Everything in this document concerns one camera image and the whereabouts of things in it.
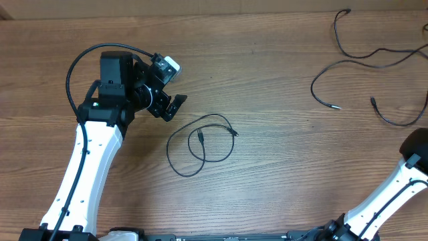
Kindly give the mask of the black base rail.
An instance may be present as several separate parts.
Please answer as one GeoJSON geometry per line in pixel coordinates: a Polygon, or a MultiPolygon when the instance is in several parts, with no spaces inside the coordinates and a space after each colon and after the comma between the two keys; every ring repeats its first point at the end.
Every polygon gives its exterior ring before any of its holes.
{"type": "Polygon", "coordinates": [[[318,230],[294,230],[283,234],[223,234],[176,236],[174,234],[145,235],[144,241],[305,241],[315,240],[318,230]]]}

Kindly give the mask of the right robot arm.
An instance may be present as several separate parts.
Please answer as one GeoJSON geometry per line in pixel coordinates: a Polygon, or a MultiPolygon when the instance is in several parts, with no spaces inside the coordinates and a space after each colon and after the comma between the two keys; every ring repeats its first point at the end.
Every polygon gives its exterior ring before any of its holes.
{"type": "Polygon", "coordinates": [[[427,189],[427,129],[413,131],[399,149],[393,172],[358,206],[325,225],[316,240],[379,240],[379,228],[408,200],[427,189]]]}

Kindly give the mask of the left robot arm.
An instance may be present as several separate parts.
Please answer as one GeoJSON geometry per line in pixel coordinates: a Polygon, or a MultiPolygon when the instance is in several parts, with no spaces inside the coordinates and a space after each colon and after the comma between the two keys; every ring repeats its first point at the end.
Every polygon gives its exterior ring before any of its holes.
{"type": "Polygon", "coordinates": [[[102,52],[100,79],[77,109],[74,150],[56,198],[36,229],[20,240],[95,240],[98,209],[112,160],[140,110],[169,122],[186,100],[163,88],[181,72],[169,56],[150,63],[124,51],[102,52]]]}

